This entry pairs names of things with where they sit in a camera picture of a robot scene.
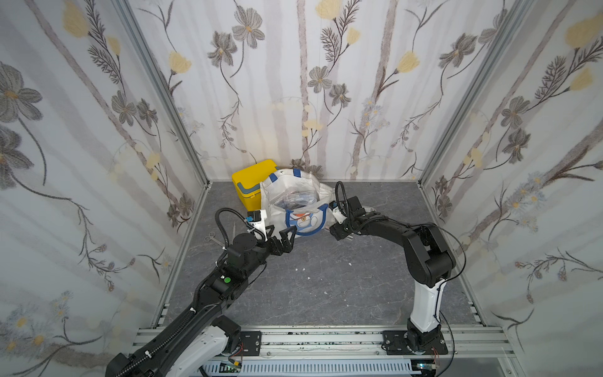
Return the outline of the clear long compass case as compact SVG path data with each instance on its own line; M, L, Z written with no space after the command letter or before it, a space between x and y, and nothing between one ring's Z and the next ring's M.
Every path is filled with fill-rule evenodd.
M295 210L315 204L319 200L319 194L316 190L298 190L288 188L284 193L274 199L273 205L284 210Z

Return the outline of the white canvas cartoon tote bag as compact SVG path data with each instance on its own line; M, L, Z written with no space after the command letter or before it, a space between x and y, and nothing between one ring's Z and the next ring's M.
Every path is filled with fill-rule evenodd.
M282 169L260 183L265 223L277 232L291 226L298 237L311 237L336 223L331 203L334 189L313 174L299 169Z

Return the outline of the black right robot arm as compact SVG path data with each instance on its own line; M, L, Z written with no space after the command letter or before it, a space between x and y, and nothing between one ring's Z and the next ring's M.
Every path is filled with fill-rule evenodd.
M442 333L441 300L452 275L456 258L433 223L411 225L375 210L356 196L349 197L343 182L334 187L335 224L330 234L343 240L353 234L378 237L402 247L408 272L415 282L413 308L404 331L384 331L382 349L389 355L441 356L449 353Z

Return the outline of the right arm mounting base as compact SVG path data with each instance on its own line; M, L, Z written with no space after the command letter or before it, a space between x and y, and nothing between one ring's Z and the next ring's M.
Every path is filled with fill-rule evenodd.
M437 356L448 355L441 328L433 331L384 331L382 349L387 355Z

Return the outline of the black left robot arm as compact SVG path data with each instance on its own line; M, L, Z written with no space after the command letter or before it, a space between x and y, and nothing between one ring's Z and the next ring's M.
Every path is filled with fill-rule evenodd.
M254 272L267 265L269 256L292 252L297 228L289 226L275 235L265 222L265 212L237 213L246 229L229 239L221 222L226 212L234 210L220 208L215 213L224 237L223 253L195 288L191 303L140 349L115 356L105 370L107 376L190 376L211 358L243 349L240 325L224 312L249 287Z

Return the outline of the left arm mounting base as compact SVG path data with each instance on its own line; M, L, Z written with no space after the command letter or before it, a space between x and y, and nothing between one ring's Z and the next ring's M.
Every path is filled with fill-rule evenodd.
M218 356L243 356L258 357L262 348L261 331L238 331L228 332L223 329L210 326L206 329L206 334L210 336L207 346L212 346L210 352L212 357Z

